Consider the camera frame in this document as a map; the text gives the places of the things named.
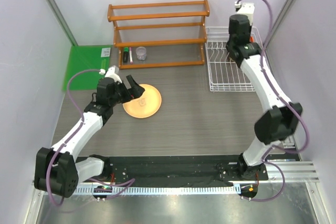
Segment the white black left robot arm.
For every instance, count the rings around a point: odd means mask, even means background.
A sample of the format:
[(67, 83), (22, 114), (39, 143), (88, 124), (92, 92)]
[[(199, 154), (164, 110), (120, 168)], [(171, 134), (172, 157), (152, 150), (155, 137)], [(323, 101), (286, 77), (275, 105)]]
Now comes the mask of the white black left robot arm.
[(69, 198), (81, 182), (91, 178), (105, 182), (112, 174), (110, 159), (90, 155), (83, 161), (77, 158), (88, 141), (107, 123), (117, 104), (140, 98), (145, 89), (127, 76), (130, 87), (113, 74), (99, 80), (76, 125), (51, 148), (42, 147), (36, 155), (34, 186), (64, 198)]

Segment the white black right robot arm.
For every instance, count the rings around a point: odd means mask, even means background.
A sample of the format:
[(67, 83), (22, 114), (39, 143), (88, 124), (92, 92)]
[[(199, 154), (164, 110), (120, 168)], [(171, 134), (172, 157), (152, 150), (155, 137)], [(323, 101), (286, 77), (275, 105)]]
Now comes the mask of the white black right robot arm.
[(248, 17), (231, 15), (228, 32), (228, 55), (251, 82), (263, 109), (263, 115), (254, 125), (255, 138), (237, 162), (238, 176), (250, 179), (261, 169), (267, 152), (279, 148), (282, 141), (294, 134), (303, 108), (283, 93), (262, 56), (261, 47), (250, 40)]

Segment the cream yellow plate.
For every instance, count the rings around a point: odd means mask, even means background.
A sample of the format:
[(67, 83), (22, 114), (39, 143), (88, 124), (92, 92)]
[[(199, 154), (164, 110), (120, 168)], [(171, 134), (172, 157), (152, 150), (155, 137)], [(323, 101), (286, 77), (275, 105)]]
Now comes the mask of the cream yellow plate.
[(157, 88), (149, 84), (140, 84), (144, 88), (140, 98), (123, 104), (125, 112), (138, 119), (148, 118), (154, 115), (161, 106), (162, 97)]

